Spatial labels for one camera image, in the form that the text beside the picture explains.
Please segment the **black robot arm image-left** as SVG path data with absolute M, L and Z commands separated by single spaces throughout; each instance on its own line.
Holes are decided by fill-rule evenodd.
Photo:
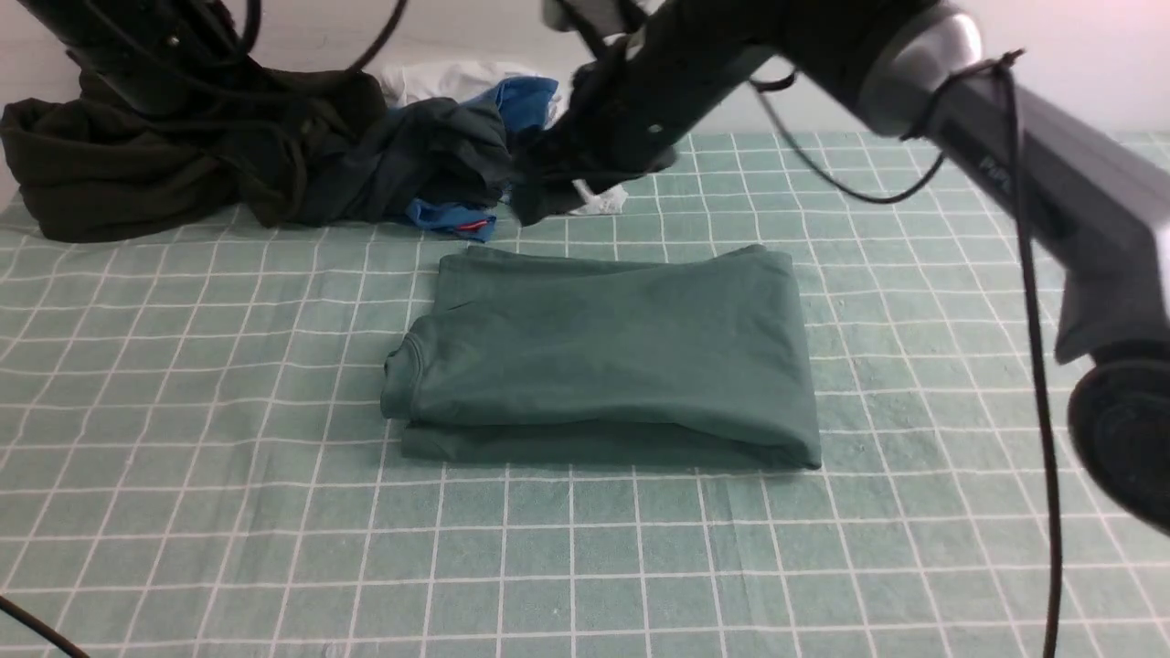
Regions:
M 187 116 L 241 89 L 242 40 L 221 1 L 22 1 L 83 71 L 138 114 Z

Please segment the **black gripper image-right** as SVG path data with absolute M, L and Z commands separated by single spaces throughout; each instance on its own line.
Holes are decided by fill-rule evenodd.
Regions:
M 567 111 L 522 138 L 512 213 L 532 226 L 576 208 L 579 183 L 599 193 L 669 166 L 677 142 L 772 54 L 745 37 L 669 27 L 617 41 L 574 88 Z

